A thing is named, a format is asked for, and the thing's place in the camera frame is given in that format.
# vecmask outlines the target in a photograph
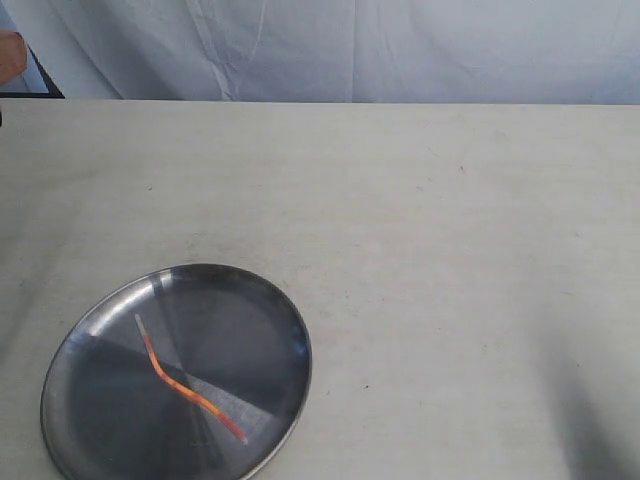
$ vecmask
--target white table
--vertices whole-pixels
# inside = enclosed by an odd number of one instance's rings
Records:
[[[39,401],[74,323],[186,262],[265,276],[309,327],[261,480],[570,478],[554,351],[640,452],[640,108],[0,107],[3,478],[59,478]]]

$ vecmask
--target table surface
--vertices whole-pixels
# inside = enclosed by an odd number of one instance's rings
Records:
[[[640,456],[640,108],[0,107],[3,477],[60,478],[39,401],[74,323],[189,262],[263,275],[310,331],[261,480],[627,478],[609,448]]]

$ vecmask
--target round tray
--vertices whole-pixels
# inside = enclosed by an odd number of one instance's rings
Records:
[[[310,380],[307,330],[277,287],[183,265],[76,324],[45,379],[42,433],[71,480],[246,479],[290,434]]]

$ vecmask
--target hand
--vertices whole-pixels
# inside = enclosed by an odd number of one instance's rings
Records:
[[[19,33],[0,28],[0,85],[27,68],[27,46]]]

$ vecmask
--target metal plate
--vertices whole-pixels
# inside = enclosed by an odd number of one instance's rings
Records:
[[[217,405],[246,444],[154,371],[136,314],[166,374]],[[72,480],[246,479],[291,432],[310,380],[306,328],[278,288],[184,265],[122,287],[78,322],[44,383],[42,432]]]

